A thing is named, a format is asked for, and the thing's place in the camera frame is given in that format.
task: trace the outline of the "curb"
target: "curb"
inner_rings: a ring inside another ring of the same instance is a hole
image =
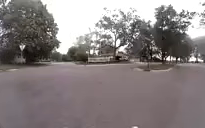
[[[151,70],[151,71],[144,71],[143,69],[140,68],[134,68],[134,71],[140,71],[140,72],[169,72],[171,71],[173,68],[169,68],[167,70]]]
[[[0,72],[13,72],[17,71],[18,69],[8,69],[8,70],[0,70]]]

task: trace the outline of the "bush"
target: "bush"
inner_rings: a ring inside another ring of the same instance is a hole
[[[87,62],[88,61],[88,55],[84,52],[77,52],[76,53],[76,59],[77,59],[77,61]]]
[[[62,54],[59,52],[53,52],[51,55],[51,59],[53,61],[61,62],[62,61]]]
[[[62,55],[62,61],[68,62],[68,61],[72,61],[72,59],[71,59],[68,55],[63,54],[63,55]]]

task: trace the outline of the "lawn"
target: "lawn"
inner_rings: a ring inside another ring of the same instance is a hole
[[[173,68],[174,64],[150,64],[150,68],[148,69],[147,64],[139,65],[138,68],[143,69],[144,71],[150,70],[167,70]]]

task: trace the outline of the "street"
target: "street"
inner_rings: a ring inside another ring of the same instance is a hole
[[[2,128],[205,128],[205,67],[58,64],[0,73]]]

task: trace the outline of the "grass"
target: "grass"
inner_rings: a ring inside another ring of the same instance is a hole
[[[47,64],[0,64],[0,71],[6,71],[9,69],[20,69],[27,67],[41,67],[47,66]]]
[[[144,71],[150,71],[150,70],[167,70],[174,66],[175,66],[174,64],[150,64],[150,68],[148,69],[148,65],[143,64],[138,66],[138,68],[143,69]]]

